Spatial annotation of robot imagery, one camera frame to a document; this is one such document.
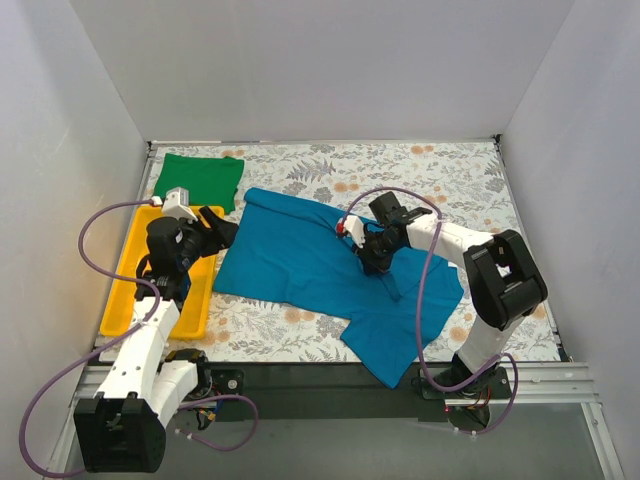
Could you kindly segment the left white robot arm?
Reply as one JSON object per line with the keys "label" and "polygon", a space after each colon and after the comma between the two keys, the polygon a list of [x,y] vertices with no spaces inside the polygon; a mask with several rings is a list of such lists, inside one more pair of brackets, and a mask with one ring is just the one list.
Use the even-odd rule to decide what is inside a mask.
{"label": "left white robot arm", "polygon": [[238,227],[220,207],[163,206],[145,223],[136,261],[127,338],[106,378],[80,400],[74,424],[84,467],[97,472],[156,472],[166,427],[182,401],[210,391],[203,351],[164,352],[192,288],[191,269],[229,248]]}

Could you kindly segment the floral table mat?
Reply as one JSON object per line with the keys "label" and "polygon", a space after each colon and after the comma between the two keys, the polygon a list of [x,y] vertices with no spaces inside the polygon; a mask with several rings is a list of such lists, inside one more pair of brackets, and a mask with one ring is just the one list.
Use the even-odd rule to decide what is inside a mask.
{"label": "floral table mat", "polygon": [[[107,203],[148,197],[169,154],[241,159],[238,189],[252,187],[299,196],[367,214],[360,193],[396,186],[415,207],[434,202],[445,217],[471,229],[521,229],[503,162],[490,142],[156,145],[129,187],[108,188]],[[341,340],[346,321],[287,304],[215,293],[205,334],[195,341],[215,362],[354,360]]]}

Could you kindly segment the blue t shirt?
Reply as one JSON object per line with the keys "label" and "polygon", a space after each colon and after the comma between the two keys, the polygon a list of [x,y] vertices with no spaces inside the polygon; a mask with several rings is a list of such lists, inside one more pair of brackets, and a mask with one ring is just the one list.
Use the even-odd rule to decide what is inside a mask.
{"label": "blue t shirt", "polygon": [[458,307],[456,268],[403,249],[382,276],[367,276],[335,225],[340,210],[260,188],[249,189],[216,291],[288,303],[348,320],[342,341],[385,386],[394,388]]}

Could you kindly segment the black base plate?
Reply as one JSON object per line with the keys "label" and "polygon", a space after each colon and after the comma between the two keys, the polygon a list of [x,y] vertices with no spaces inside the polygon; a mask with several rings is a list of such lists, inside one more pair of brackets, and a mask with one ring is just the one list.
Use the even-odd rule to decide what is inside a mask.
{"label": "black base plate", "polygon": [[465,393],[431,389],[412,365],[394,389],[360,363],[214,363],[204,365],[213,395],[243,395],[261,420],[413,419],[445,422],[448,409],[466,406],[487,421],[490,406],[506,402],[512,390],[503,367],[484,388]]}

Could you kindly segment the folded green t shirt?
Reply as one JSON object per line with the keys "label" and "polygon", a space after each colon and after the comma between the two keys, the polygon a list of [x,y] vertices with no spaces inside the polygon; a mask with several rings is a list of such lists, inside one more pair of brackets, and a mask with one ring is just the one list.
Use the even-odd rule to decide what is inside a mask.
{"label": "folded green t shirt", "polygon": [[190,205],[219,206],[230,214],[243,172],[244,161],[234,157],[166,154],[153,194],[165,197],[169,190],[181,187],[189,192]]}

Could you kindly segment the yellow plastic tray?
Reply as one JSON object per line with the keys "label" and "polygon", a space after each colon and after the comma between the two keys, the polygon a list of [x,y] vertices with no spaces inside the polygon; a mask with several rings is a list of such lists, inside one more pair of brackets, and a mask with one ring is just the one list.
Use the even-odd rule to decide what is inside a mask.
{"label": "yellow plastic tray", "polygon": [[[146,227],[161,217],[158,207],[140,206],[133,217],[116,273],[134,277],[139,261],[148,253]],[[191,288],[181,315],[169,338],[173,340],[199,340],[204,337],[209,315],[209,303],[216,275],[215,255],[199,259],[190,269]],[[132,320],[136,284],[114,280],[100,325],[105,337],[123,334]]]}

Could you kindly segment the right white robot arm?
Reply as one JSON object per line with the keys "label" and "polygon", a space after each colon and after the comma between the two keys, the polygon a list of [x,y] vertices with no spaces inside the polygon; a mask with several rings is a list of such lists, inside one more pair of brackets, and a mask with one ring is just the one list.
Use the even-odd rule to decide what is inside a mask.
{"label": "right white robot arm", "polygon": [[422,250],[429,258],[439,256],[465,272],[476,312],[469,336],[448,369],[437,376],[423,373],[436,391],[463,391],[486,382],[506,357],[504,347],[516,328],[547,299],[548,288],[517,231],[490,234],[447,222],[430,200],[409,210],[399,203],[399,191],[397,187],[374,189],[377,197],[369,208],[375,230],[359,216],[345,212],[336,232],[351,238],[367,274],[387,272],[402,248]]}

